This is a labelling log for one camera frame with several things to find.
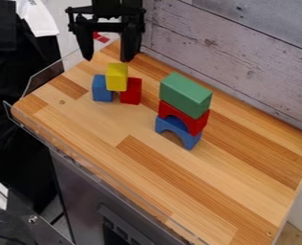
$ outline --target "yellow block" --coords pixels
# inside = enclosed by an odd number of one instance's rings
[[[110,63],[106,73],[107,90],[126,91],[128,66],[125,63]]]

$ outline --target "green rectangular block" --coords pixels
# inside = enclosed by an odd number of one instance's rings
[[[160,98],[191,118],[199,119],[210,106],[212,92],[181,74],[172,73],[161,83]]]

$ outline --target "wooden tabletop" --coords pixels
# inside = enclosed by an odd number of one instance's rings
[[[129,63],[143,79],[139,106],[92,101],[94,74],[118,57],[115,43],[17,102],[27,118],[12,114],[186,239],[202,244],[180,226],[209,244],[271,244],[302,186],[302,131],[202,83],[212,112],[202,140],[185,150],[154,131],[170,66],[144,54]]]

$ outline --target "wooden block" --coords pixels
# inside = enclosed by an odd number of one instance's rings
[[[159,103],[159,117],[162,119],[166,119],[168,116],[178,117],[185,123],[188,133],[192,136],[198,135],[205,128],[209,114],[210,110],[207,110],[199,119],[195,120],[163,100]]]
[[[191,118],[199,119],[210,106],[212,92],[178,73],[172,73],[162,81],[160,98]]]
[[[120,102],[129,104],[140,104],[141,78],[128,78],[127,91],[120,92]]]
[[[200,141],[202,132],[197,136],[192,136],[187,132],[185,124],[177,117],[169,116],[166,119],[161,117],[156,118],[156,132],[161,134],[163,131],[168,130],[175,133],[181,138],[183,145],[186,149],[193,149],[193,147]]]
[[[106,73],[107,90],[126,91],[128,66],[125,63],[110,63]]]
[[[92,84],[92,94],[94,101],[113,101],[114,92],[106,89],[106,79],[104,75],[95,75]]]

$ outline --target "blue arch block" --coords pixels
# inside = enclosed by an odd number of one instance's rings
[[[200,140],[202,131],[192,136],[187,132],[186,125],[177,117],[169,116],[166,119],[156,118],[156,132],[161,134],[163,131],[169,130],[174,132],[183,141],[186,149],[191,150]]]

